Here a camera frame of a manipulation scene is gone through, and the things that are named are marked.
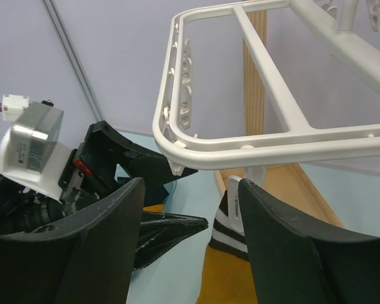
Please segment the brown white striped sock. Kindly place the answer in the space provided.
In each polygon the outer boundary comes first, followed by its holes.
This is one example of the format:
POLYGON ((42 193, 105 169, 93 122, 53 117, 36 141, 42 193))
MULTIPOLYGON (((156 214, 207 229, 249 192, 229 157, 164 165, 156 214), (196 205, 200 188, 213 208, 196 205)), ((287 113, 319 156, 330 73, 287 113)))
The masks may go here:
POLYGON ((247 262, 249 261, 244 233, 235 231, 229 222, 227 190, 225 190, 216 211, 212 236, 208 245, 215 250, 228 253, 247 262))

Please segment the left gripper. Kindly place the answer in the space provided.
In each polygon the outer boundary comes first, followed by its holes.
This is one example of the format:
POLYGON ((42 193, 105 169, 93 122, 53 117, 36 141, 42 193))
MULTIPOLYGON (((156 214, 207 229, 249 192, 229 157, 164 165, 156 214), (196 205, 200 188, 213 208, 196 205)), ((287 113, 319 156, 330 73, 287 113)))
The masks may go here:
POLYGON ((198 172, 186 167, 182 175, 174 175, 164 155, 132 142, 100 121, 89 126, 85 141, 72 150, 59 179, 60 201, 66 202, 75 189, 97 199, 107 197, 120 187, 115 179, 117 165, 129 177, 142 177, 147 187, 163 186, 198 172))

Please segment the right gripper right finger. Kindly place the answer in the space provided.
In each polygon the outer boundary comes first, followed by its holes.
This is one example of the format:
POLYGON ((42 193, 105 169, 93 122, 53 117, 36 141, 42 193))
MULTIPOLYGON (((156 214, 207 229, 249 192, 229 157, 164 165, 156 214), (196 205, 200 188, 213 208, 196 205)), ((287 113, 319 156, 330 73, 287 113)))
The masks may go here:
POLYGON ((380 237, 328 224, 248 179, 238 196, 259 303, 380 303, 380 237))

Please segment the mustard yellow sock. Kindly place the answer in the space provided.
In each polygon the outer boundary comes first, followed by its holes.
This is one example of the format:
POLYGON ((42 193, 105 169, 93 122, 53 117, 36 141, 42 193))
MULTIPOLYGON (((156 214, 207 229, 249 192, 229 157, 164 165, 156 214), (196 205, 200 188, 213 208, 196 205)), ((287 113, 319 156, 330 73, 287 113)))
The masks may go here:
POLYGON ((249 261, 210 247, 212 228, 160 260, 140 303, 257 302, 249 261))

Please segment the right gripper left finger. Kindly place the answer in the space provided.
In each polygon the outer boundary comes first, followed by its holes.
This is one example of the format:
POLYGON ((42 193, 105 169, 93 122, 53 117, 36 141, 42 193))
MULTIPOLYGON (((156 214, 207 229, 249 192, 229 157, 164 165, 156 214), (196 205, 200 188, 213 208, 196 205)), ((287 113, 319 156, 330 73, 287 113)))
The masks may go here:
POLYGON ((144 193, 135 178, 35 232, 0 236, 0 303, 125 303, 144 193))

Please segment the white plastic clip hanger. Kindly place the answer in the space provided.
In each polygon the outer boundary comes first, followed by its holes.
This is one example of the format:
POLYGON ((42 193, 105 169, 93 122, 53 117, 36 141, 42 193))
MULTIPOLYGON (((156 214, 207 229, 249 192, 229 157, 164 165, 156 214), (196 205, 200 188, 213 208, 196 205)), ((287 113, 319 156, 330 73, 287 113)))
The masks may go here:
POLYGON ((174 175, 200 170, 248 168, 380 156, 380 124, 316 129, 312 127, 276 67, 248 13, 289 8, 311 33, 355 76, 380 95, 380 51, 353 32, 356 1, 343 3, 333 18, 313 1, 242 1, 189 9, 175 15, 170 33, 152 131, 174 175), (192 58, 184 38, 193 21, 233 15, 258 70, 282 132, 267 135, 198 139, 185 130, 191 122, 192 58))

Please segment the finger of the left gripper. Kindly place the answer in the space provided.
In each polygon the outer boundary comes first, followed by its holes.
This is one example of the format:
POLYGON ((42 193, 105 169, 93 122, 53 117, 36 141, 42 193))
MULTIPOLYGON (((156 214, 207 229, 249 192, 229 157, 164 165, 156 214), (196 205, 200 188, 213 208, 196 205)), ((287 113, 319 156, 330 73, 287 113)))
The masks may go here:
POLYGON ((133 269, 146 268, 181 241, 207 228, 203 217, 143 212, 133 269))

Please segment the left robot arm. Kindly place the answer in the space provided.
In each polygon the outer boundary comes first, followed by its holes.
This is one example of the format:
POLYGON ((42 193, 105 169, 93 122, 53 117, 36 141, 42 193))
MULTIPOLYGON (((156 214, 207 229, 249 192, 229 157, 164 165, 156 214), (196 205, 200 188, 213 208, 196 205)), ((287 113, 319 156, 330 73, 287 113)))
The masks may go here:
POLYGON ((179 242, 207 229, 205 218, 153 210, 177 177, 160 153, 142 147, 102 121, 74 149, 52 199, 0 175, 0 235, 41 232, 67 219, 90 220, 84 255, 147 267, 179 242))

